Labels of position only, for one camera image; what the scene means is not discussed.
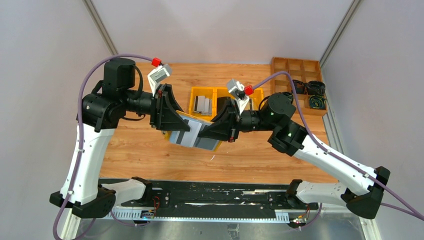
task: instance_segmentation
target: wooden tabletop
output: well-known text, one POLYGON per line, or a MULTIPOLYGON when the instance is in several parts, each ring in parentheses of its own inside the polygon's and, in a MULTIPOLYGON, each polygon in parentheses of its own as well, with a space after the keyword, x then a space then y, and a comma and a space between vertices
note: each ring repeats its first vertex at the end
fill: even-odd
MULTIPOLYGON (((148 63, 137 66, 143 73, 144 90, 150 92, 147 74, 153 67, 148 63)), ((271 73, 267 64, 174 63, 170 66, 172 75, 165 82, 172 84, 175 98, 184 111, 189 108, 191 87, 225 86, 232 78, 244 85, 254 85, 271 73)), ((271 94, 269 83, 263 86, 263 91, 265 96, 271 94)), ((127 117, 137 116, 128 113, 127 117)), ((100 177, 270 184, 288 184, 293 179, 336 182, 319 168, 273 149, 267 142, 270 131, 241 132, 235 142, 223 142, 212 152, 169 143, 160 131, 151 128, 149 117, 119 122, 106 150, 100 177)), ((301 124, 298 114, 292 119, 301 124)), ((306 121, 313 133, 328 143, 323 119, 307 115, 306 121)))

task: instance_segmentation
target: yellow plastic container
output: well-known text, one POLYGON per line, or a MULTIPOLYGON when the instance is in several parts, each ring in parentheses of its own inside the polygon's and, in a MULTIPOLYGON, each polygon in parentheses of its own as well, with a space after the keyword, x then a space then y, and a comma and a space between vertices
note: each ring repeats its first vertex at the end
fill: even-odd
MULTIPOLYGON (((234 97, 228 92, 228 89, 226 87, 202 87, 202 86, 191 87, 188 114, 193 115, 197 118, 211 121, 220 110, 220 109, 217 109, 217 99, 221 97, 230 97, 234 99, 234 97), (194 112, 195 99, 197 96, 205 96, 208 99, 212 99, 212 116, 206 116, 206 115, 202 115, 201 113, 194 112)), ((264 99, 264 90, 262 88, 258 88, 249 97, 253 100, 254 109, 258 110, 259 104, 261 103, 262 99, 264 99)))
POLYGON ((188 105, 188 114, 207 121, 212 120, 217 115, 217 92, 215 87, 193 86, 190 93, 190 104, 188 105), (212 100, 212 115, 202 115, 195 112, 195 100, 197 96, 205 96, 212 100))

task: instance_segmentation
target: wooden tray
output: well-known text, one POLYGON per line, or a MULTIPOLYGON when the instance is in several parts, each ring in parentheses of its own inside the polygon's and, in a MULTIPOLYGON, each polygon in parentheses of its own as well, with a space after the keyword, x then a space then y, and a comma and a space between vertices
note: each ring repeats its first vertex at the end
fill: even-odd
MULTIPOLYGON (((273 57, 271 74, 279 71, 286 71, 291 75, 293 80, 299 80, 304 83, 308 83, 310 81, 323 81, 320 62, 316 60, 273 57)), ((285 75, 279 75, 273 78, 270 82, 272 93, 292 91, 289 79, 285 75)), ((327 113, 327 106, 325 106, 325 109, 311 108, 309 105, 309 97, 310 96, 308 94, 298 94, 302 113, 305 115, 324 116, 327 113)))

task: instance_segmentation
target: gray wall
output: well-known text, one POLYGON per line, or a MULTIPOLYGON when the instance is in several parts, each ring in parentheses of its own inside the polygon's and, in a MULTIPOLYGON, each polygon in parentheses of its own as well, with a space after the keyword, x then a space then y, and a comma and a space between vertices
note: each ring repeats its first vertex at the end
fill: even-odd
MULTIPOLYGON (((423 22, 423 1, 363 1, 323 69, 347 155, 391 170, 388 186, 421 213, 423 22)), ((401 206, 388 193, 384 202, 401 206)), ((382 239, 423 239, 421 221, 381 208, 382 239)))
POLYGON ((109 52, 80 0, 0 1, 0 35, 0 239, 53 239, 79 87, 109 52))
POLYGON ((120 53, 167 62, 319 60, 352 0, 94 0, 120 53))

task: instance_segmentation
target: red connector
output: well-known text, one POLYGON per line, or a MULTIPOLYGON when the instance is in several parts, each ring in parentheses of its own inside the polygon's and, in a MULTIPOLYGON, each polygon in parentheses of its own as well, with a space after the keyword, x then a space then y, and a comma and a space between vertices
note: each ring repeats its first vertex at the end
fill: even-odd
POLYGON ((160 60, 157 57, 153 58, 153 60, 151 61, 151 64, 155 67, 158 67, 161 63, 162 63, 162 60, 160 60))
POLYGON ((244 93, 245 93, 247 96, 252 95, 252 94, 254 93, 254 90, 253 90, 253 88, 252 88, 252 85, 245 86, 245 87, 244 87, 244 93))

